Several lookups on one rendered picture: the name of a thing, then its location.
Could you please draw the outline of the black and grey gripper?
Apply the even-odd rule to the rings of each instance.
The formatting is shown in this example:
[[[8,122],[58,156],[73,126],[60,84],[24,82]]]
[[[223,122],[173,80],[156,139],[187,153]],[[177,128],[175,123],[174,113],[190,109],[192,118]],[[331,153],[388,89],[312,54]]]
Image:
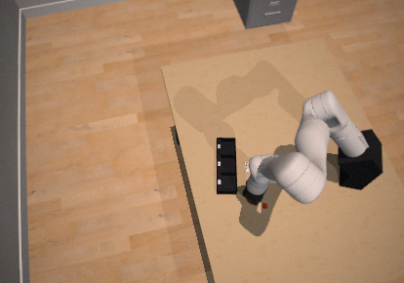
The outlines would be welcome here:
[[[263,189],[256,189],[251,186],[249,179],[246,181],[245,189],[242,195],[247,198],[252,204],[257,206],[259,202],[263,199],[263,194],[267,191],[267,187]],[[255,200],[254,200],[255,199]]]

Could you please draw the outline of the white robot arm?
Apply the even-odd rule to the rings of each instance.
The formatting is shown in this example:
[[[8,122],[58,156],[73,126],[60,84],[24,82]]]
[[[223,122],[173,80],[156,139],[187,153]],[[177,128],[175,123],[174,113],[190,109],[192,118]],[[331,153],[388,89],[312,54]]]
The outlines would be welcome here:
[[[263,189],[269,181],[275,181],[298,202],[313,202],[326,183],[330,137],[348,157],[357,157],[369,147],[355,126],[333,92],[325,91],[307,99],[303,104],[301,125],[295,136],[297,152],[281,156],[253,156],[249,160],[251,186]]]

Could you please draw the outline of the black rack of three bins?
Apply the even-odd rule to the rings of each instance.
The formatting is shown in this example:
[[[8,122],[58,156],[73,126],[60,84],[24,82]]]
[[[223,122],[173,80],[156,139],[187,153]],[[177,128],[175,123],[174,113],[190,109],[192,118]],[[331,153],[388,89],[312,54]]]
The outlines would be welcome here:
[[[217,138],[217,194],[237,194],[235,138]]]

